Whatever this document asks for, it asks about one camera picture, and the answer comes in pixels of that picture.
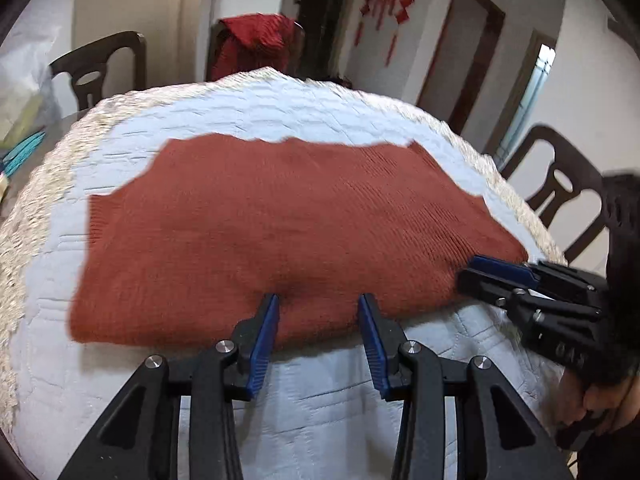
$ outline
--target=hand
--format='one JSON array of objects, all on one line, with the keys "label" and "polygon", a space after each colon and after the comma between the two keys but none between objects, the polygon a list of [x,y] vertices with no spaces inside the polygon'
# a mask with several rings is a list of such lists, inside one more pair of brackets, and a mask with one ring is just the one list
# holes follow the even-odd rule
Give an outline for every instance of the hand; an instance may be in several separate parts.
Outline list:
[{"label": "hand", "polygon": [[631,423],[640,413],[640,378],[626,378],[615,386],[593,384],[583,393],[582,382],[565,370],[558,389],[556,420],[567,425],[582,420],[587,411],[609,410],[596,428],[597,435],[617,431]]}]

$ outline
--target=teal object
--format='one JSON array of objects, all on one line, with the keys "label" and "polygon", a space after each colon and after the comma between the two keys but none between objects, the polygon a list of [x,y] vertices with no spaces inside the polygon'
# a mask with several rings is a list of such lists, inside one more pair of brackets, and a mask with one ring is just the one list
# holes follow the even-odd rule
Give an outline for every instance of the teal object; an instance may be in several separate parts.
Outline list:
[{"label": "teal object", "polygon": [[4,174],[11,177],[25,160],[36,150],[44,139],[44,132],[37,132],[18,143],[9,153],[2,159],[4,164]]}]

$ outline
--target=red jacket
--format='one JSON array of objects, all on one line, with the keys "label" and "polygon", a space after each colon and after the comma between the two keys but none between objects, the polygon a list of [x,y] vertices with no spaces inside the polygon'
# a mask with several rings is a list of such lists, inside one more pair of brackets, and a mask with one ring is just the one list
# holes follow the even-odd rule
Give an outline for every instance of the red jacket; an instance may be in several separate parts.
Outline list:
[{"label": "red jacket", "polygon": [[279,14],[246,14],[222,22],[231,35],[210,67],[210,80],[263,66],[286,71],[294,41],[293,20]]}]

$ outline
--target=ribbed red fabric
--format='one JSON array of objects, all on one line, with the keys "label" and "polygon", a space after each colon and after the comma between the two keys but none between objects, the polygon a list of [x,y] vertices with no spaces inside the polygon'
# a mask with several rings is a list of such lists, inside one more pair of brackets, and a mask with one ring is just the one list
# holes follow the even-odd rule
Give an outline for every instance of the ribbed red fabric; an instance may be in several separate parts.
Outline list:
[{"label": "ribbed red fabric", "polygon": [[210,80],[264,66],[286,72],[289,47],[294,41],[293,20],[280,14],[246,14],[225,18],[222,22],[231,35],[210,68]]},{"label": "ribbed red fabric", "polygon": [[476,253],[527,258],[418,144],[170,140],[90,198],[69,327],[81,342],[205,346],[275,292],[278,345],[302,344],[354,330],[362,292],[396,319],[443,307]]}]

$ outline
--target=chinese knot decoration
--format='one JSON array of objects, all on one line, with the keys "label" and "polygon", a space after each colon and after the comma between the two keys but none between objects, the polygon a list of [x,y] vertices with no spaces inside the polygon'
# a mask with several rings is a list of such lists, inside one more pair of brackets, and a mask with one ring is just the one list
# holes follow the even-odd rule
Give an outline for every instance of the chinese knot decoration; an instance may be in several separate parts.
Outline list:
[{"label": "chinese knot decoration", "polygon": [[388,5],[388,15],[394,16],[396,18],[396,22],[398,23],[398,27],[394,33],[393,38],[391,39],[391,46],[389,46],[388,53],[386,54],[385,66],[389,66],[389,62],[391,61],[391,57],[393,56],[394,50],[396,49],[396,42],[398,41],[398,30],[400,25],[404,22],[409,21],[409,13],[407,12],[407,7],[411,6],[415,0],[399,0],[400,10],[394,14],[394,7],[396,6],[396,0],[374,0],[373,8],[371,8],[370,3],[372,0],[364,0],[364,5],[360,7],[360,23],[358,24],[358,29],[356,31],[356,38],[354,45],[358,46],[360,44],[360,40],[362,39],[362,33],[364,30],[364,17],[368,14],[372,16],[376,16],[378,19],[376,21],[376,30],[380,30],[382,26],[382,20],[385,15],[386,7]]}]

